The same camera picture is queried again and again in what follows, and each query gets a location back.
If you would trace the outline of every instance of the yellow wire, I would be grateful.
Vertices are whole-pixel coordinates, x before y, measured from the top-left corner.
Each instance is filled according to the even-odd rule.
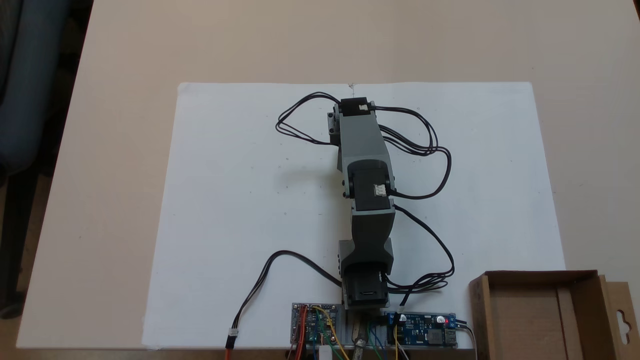
[[[331,328],[331,332],[333,333],[333,336],[335,337],[335,342],[338,343],[338,346],[340,347],[340,350],[342,351],[342,355],[344,355],[344,358],[346,360],[349,360],[349,356],[347,355],[347,352],[344,351],[344,348],[342,347],[342,344],[340,344],[340,340],[338,340],[338,334],[335,333],[335,329],[333,328],[333,324],[331,321],[331,316],[329,315],[329,313],[326,312],[325,309],[321,308],[321,307],[317,307],[317,306],[312,306],[313,309],[316,310],[320,310],[324,313],[324,315],[326,316],[326,323],[329,324],[329,327]]]
[[[398,360],[398,325],[394,331],[394,340],[396,341],[396,360]]]

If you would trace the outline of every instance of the microcontroller board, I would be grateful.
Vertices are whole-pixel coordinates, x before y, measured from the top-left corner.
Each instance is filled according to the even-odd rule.
[[[320,310],[314,309],[314,307],[320,307],[325,310],[329,315],[332,325],[336,332],[340,334],[340,314],[342,313],[342,306],[339,304],[302,304],[295,302],[291,305],[291,336],[289,337],[291,343],[298,341],[300,336],[300,329],[305,330],[305,343],[311,344],[314,341],[316,345],[322,344],[335,344],[336,338],[331,332],[331,327],[327,322],[326,314]],[[300,327],[301,314],[304,316],[304,327]]]
[[[407,347],[455,347],[456,314],[440,313],[388,313],[387,344],[398,343]]]

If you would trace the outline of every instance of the beige table surface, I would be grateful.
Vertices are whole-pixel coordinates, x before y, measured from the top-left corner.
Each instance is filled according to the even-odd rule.
[[[639,64],[632,0],[96,0],[18,346],[141,347],[185,81],[531,81],[566,266],[640,310]]]

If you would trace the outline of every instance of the cardboard box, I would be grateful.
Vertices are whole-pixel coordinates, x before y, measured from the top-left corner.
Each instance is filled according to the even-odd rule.
[[[596,270],[489,271],[470,283],[480,360],[638,360],[626,282]],[[630,326],[622,342],[617,311]]]

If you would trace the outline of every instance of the blue circuit board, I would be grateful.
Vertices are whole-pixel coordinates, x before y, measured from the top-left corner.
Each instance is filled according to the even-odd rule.
[[[456,314],[396,313],[385,312],[387,319],[387,344],[398,343],[408,347],[455,347]]]

